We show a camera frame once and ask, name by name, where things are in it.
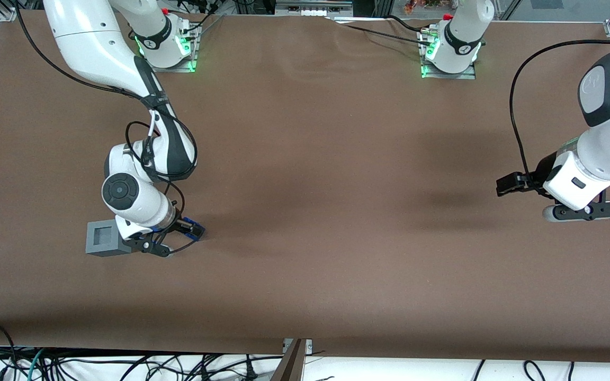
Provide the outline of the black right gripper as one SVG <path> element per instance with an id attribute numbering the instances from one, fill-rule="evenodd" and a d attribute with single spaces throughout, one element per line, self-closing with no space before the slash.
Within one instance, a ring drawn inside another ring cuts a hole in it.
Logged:
<path id="1" fill-rule="evenodd" d="M 201 237 L 202 227 L 197 223 L 193 223 L 193 220 L 187 219 L 186 217 L 178 217 L 172 222 L 169 227 L 170 232 L 180 232 L 186 234 L 187 237 Z"/>

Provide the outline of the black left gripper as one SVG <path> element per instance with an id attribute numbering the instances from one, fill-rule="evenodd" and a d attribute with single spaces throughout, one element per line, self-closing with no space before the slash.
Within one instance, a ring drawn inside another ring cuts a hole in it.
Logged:
<path id="1" fill-rule="evenodd" d="M 538 195 L 550 195 L 544 188 L 544 183 L 550 177 L 551 171 L 557 158 L 557 153 L 553 152 L 541 159 L 534 171 L 530 173 L 517 171 L 516 175 L 506 175 L 497 180 L 497 196 L 515 193 L 528 187 L 528 192 L 533 191 Z"/>

